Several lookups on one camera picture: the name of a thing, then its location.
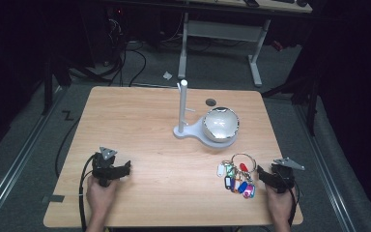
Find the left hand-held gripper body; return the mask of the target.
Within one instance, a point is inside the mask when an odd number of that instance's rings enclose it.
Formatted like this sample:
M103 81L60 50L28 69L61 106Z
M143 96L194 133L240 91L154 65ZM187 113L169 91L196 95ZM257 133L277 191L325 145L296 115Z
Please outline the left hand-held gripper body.
M100 152L94 154L92 173L99 180L102 187L108 187L111 180L120 179L124 176L124 168L122 166L113 166L116 154L115 150L105 147L100 147Z

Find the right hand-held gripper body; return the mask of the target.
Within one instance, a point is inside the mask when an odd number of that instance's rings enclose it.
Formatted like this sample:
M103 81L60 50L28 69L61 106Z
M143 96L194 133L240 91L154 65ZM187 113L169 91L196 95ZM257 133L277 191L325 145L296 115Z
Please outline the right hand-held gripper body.
M276 178L274 188L277 193L283 193L295 185L294 169L304 171L305 167L290 158L275 159L271 171Z

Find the person's right hand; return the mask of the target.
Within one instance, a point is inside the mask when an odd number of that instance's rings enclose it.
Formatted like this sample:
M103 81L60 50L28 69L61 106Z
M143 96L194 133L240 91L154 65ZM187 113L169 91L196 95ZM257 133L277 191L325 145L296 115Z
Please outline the person's right hand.
M283 193L277 193L272 187L266 185L266 191L273 225L290 225L289 218L291 217L291 210L294 205L292 196L294 195L295 190L292 189L291 191L286 190Z

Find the black tape strip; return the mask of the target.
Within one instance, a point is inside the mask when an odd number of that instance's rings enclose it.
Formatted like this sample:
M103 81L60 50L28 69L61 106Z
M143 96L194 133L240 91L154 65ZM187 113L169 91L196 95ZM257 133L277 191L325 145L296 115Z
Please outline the black tape strip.
M43 204L47 204L49 202L58 202L58 203L62 203L65 199L65 196L64 195L56 195L56 194L52 194L52 195L45 195L43 198L42 198L42 203Z

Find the silver metal bowl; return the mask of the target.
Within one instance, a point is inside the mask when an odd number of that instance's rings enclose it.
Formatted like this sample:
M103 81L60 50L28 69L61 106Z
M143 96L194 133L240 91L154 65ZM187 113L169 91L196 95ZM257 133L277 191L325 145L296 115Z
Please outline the silver metal bowl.
M211 141L223 143L238 134L240 119L232 109L216 107L203 117L202 125L204 134Z

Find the white stand with pole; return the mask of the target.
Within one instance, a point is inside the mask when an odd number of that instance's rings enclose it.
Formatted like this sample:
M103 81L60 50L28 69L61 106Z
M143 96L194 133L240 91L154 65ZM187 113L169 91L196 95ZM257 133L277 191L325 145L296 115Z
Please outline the white stand with pole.
M181 80L177 86L180 92L180 106L179 106L179 121L178 125L173 129L174 135L179 139L184 138L196 138L198 139L202 144L215 148L215 149L225 149L227 147L230 147L236 140L236 135L233 139L231 139L228 142L213 142L211 141L203 132L203 117L210 111L208 111L204 116L202 116L198 121L196 121L193 125L189 125L186 122L186 96L187 96L187 85L188 82L183 79Z

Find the black metal stand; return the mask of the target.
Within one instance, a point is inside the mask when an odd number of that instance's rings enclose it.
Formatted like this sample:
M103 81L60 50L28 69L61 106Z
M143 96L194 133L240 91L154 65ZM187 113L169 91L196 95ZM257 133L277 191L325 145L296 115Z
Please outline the black metal stand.
M321 77L318 74L307 74L293 80L287 80L284 84L262 93L263 98L269 98L277 93L292 92L292 104L307 104L305 124L308 132L314 136L314 124L316 115L316 104Z
M58 84L63 87L69 87L71 85L69 68L62 56L50 55L44 63L43 115L46 115L53 105L53 79L56 79Z

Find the metal floor rail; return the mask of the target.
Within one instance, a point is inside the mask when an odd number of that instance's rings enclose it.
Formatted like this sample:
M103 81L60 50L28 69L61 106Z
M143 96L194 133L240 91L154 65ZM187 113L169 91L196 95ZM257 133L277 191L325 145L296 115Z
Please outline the metal floor rail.
M39 89L10 123L9 130L0 142L0 209L29 160L53 108L67 91L67 87L56 87L52 92L53 103L43 113L44 93L43 89Z
M329 172L328 165L324 159L322 150L314 135L309 131L306 124L305 112L301 106L295 106L294 110L300 120L302 129L305 132L306 138L310 144L312 155L314 157L316 168L321 177L322 183L328 195L328 199L336 218L339 221L342 232L357 232L354 223L349 215L348 209L345 206L342 194L340 193L332 175Z

